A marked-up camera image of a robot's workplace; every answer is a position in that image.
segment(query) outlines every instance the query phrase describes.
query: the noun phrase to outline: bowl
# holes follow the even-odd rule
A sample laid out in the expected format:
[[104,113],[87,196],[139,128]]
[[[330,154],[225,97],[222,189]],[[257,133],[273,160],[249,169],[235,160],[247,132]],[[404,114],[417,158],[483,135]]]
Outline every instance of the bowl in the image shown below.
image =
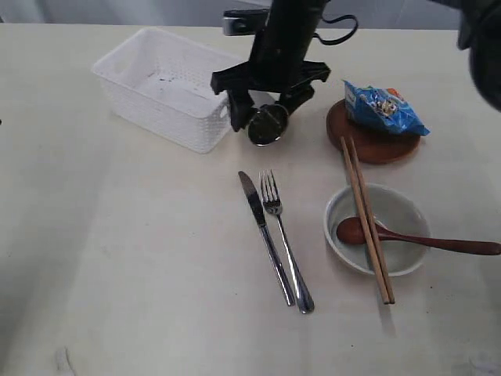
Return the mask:
[[[380,226],[405,235],[430,237],[427,220],[403,194],[378,184],[367,184],[367,190],[374,218]],[[345,244],[337,238],[337,225],[353,216],[358,216],[358,212],[353,192],[348,186],[334,194],[327,204],[323,231],[330,247],[346,266],[360,273],[374,275],[366,246]],[[390,277],[403,276],[419,268],[429,249],[401,241],[383,241],[381,246]]]

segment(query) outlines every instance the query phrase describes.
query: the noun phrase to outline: fork handle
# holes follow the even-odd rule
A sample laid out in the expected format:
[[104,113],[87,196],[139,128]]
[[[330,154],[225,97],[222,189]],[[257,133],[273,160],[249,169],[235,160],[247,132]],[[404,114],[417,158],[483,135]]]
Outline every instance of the fork handle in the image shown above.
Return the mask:
[[313,302],[310,291],[306,286],[305,280],[297,267],[296,259],[290,250],[289,241],[287,235],[285,234],[285,229],[283,228],[282,218],[280,215],[276,216],[279,222],[280,233],[282,234],[283,246],[287,253],[287,259],[289,260],[290,273],[292,274],[292,282],[294,284],[294,290],[296,292],[296,303],[297,307],[301,313],[311,313],[315,309],[315,303]]
[[278,253],[276,253],[276,248],[273,243],[272,237],[268,231],[268,227],[266,225],[259,226],[259,231],[261,231],[261,236],[265,241],[266,247],[268,249],[269,259],[273,264],[273,269],[276,273],[276,279],[279,281],[280,287],[282,288],[283,297],[285,298],[285,302],[288,306],[294,305],[294,294],[292,292],[292,288],[290,288],[289,280],[287,279],[287,275],[283,270],[282,263],[280,261],[280,257]]

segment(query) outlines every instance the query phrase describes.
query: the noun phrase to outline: black cable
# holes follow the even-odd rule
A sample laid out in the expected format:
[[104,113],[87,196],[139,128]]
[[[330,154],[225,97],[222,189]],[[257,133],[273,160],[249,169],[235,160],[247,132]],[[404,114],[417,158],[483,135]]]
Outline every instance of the black cable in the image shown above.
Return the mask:
[[357,17],[353,16],[352,14],[345,14],[344,16],[334,18],[333,20],[326,20],[325,18],[322,17],[322,21],[325,22],[326,24],[327,23],[328,24],[331,24],[331,23],[336,24],[336,23],[344,21],[344,20],[354,20],[355,21],[355,26],[344,37],[341,37],[338,39],[326,40],[326,39],[322,39],[320,37],[320,35],[318,35],[317,33],[314,33],[313,38],[317,38],[320,41],[320,43],[322,43],[323,45],[340,45],[341,43],[346,42],[359,29],[359,20],[357,20]]

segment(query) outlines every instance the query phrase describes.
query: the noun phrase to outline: watch face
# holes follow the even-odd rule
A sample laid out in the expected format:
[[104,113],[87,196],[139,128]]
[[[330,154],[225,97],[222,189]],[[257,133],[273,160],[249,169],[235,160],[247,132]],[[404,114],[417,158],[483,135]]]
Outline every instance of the watch face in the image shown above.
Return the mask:
[[287,129],[289,114],[279,104],[264,105],[252,117],[247,126],[250,141],[265,146],[279,139]]

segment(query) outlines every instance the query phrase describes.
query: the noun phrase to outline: white table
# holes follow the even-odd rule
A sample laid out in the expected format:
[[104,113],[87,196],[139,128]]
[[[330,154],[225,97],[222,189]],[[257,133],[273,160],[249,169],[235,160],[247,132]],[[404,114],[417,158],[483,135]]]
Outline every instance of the white table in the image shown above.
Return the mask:
[[[345,186],[324,119],[347,78],[397,88],[432,131],[411,159],[365,166],[366,180],[413,199],[435,235],[499,239],[501,114],[475,92],[456,32],[313,42],[309,58],[333,72],[281,142],[231,133],[198,155],[111,114],[90,73],[138,29],[0,26],[4,374],[56,374],[61,346],[81,376],[464,375],[479,353],[501,363],[501,258],[432,251],[393,280],[388,309],[323,237],[325,204]],[[252,42],[169,30],[242,57]],[[285,306],[236,174],[263,168],[282,188],[309,316]]]

